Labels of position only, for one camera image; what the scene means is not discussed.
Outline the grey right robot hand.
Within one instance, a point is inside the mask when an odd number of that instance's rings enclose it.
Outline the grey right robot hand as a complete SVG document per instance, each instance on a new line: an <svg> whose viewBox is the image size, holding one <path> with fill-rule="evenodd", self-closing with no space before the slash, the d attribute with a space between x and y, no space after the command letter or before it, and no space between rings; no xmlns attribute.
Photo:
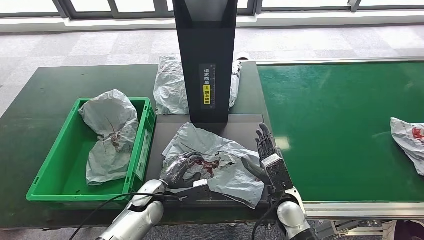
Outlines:
<svg viewBox="0 0 424 240"><path fill-rule="evenodd" d="M283 155L281 150L276 146L272 133L265 123L259 124L259 129L256 130L256 134L257 137L255 141L257 143L260 166L253 164L248 157L242 157L241 162L248 172L261 180L264 185L268 187L271 185L271 181L261 165L261 162L273 154L277 154L280 157Z"/></svg>

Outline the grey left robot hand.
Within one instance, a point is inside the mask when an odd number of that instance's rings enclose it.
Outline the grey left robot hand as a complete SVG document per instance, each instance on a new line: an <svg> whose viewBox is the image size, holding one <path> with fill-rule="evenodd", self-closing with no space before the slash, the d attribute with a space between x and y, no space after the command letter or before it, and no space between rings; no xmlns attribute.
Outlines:
<svg viewBox="0 0 424 240"><path fill-rule="evenodd" d="M184 180L184 175L195 163L202 162L204 158L198 152L185 152L174 157L170 164L164 167L160 179L168 189L191 188L193 183L200 180L202 174L196 172L191 178Z"/></svg>

